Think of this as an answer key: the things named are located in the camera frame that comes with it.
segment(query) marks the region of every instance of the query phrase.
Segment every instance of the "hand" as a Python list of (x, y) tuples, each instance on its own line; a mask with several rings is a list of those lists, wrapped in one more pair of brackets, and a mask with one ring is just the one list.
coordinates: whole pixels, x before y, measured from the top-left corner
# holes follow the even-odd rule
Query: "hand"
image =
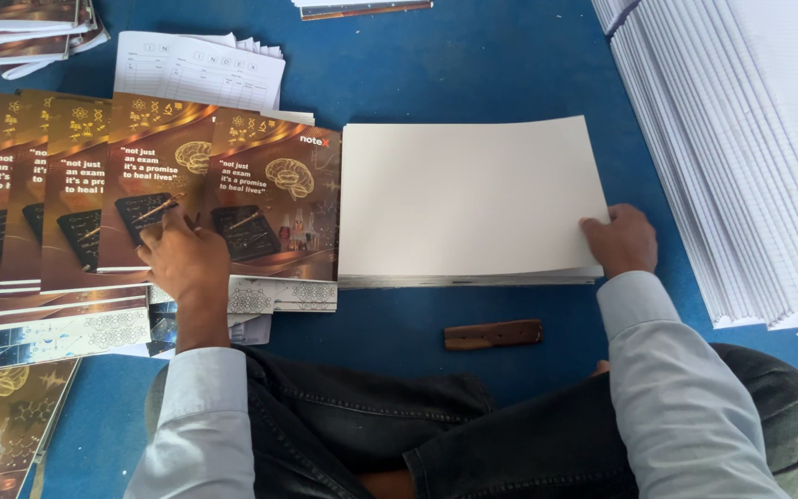
[(229, 347), (230, 254), (224, 238), (191, 229), (180, 207), (166, 211), (162, 223), (145, 228), (140, 237), (138, 256), (151, 267), (147, 279), (177, 301), (177, 352)]
[(612, 219), (608, 225), (596, 219), (580, 222), (605, 276), (611, 279), (631, 270), (653, 273), (658, 265), (658, 242), (646, 216), (629, 204), (610, 206), (608, 215)]

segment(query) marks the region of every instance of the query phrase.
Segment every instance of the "knee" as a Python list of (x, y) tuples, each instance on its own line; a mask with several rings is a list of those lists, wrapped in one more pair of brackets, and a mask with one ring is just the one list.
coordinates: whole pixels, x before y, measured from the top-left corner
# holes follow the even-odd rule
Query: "knee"
[[(772, 455), (786, 457), (784, 462), (770, 462), (772, 470), (795, 463), (798, 460), (798, 369), (742, 346), (716, 344), (713, 348), (753, 398), (770, 461)], [(773, 449), (783, 449), (783, 452), (772, 452)]]

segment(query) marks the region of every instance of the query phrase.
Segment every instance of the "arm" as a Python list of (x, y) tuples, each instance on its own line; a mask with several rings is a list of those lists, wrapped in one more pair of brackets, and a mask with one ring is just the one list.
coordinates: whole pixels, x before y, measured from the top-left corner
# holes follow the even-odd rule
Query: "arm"
[(141, 235), (149, 280), (177, 301), (177, 355), (156, 433), (125, 497), (254, 497), (246, 359), (230, 348), (224, 322), (226, 244), (191, 230), (178, 210)]
[(682, 324), (651, 274), (654, 230), (628, 205), (612, 223), (582, 222), (610, 279), (598, 292), (612, 403), (641, 497), (786, 497), (765, 461), (762, 426), (743, 384)]

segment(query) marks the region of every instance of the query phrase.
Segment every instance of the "wooden block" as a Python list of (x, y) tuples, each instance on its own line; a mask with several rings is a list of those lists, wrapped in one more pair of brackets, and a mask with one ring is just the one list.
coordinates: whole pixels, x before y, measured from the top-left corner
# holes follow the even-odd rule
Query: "wooden block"
[(477, 350), (492, 346), (535, 345), (544, 340), (538, 319), (445, 328), (445, 350)]

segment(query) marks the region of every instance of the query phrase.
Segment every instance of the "black jeans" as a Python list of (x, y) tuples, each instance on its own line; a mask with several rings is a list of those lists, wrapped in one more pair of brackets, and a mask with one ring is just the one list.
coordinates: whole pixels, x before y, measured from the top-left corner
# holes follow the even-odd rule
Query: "black jeans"
[[(714, 345), (762, 420), (770, 470), (798, 499), (798, 370)], [(259, 498), (371, 499), (354, 475), (409, 469), (417, 497), (637, 497), (615, 425), (609, 374), (496, 410), (469, 375), (397, 379), (248, 357), (248, 414)], [(165, 372), (147, 399), (155, 429)]]

